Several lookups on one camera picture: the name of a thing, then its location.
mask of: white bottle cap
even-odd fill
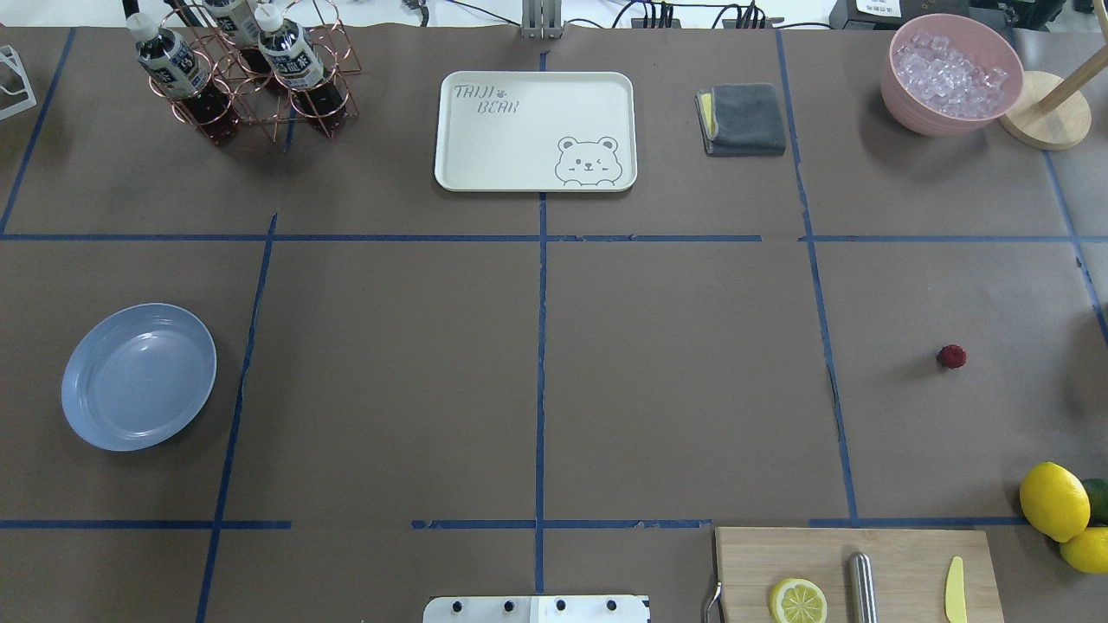
[[[258,4],[254,10],[254,19],[258,21],[258,27],[266,32],[277,32],[285,23],[285,18],[280,16],[280,9],[273,4]]]
[[[157,20],[148,13],[135,13],[127,18],[127,30],[135,41],[150,41],[157,37]]]

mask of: bear drawing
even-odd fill
[[[615,181],[623,175],[623,166],[616,160],[618,144],[611,136],[595,143],[566,136],[557,146],[562,150],[562,159],[554,174],[565,186],[615,186]]]

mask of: dark liquid bottle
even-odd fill
[[[223,31],[223,34],[238,50],[246,69],[265,80],[264,86],[284,93],[285,88],[273,78],[273,68],[265,54],[258,51],[258,35],[261,29],[254,20],[253,0],[204,0],[204,8]]]
[[[145,13],[127,18],[134,35],[138,64],[165,95],[183,106],[197,127],[216,145],[238,133],[239,118],[226,93],[216,89],[209,72],[196,61],[192,49],[176,32],[158,28]]]
[[[328,136],[342,127],[346,101],[312,49],[304,27],[283,19],[273,4],[258,4],[254,13],[261,35],[258,49],[274,71],[293,89],[296,108],[308,123]]]

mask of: yellow knife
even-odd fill
[[[946,572],[946,619],[951,623],[966,623],[966,586],[962,572],[962,556],[951,560]]]

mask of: gray cloth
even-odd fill
[[[781,155],[784,153],[784,129],[777,89],[772,84],[720,84],[711,89],[711,111],[716,133],[709,135],[696,98],[704,135],[704,151],[709,156]]]

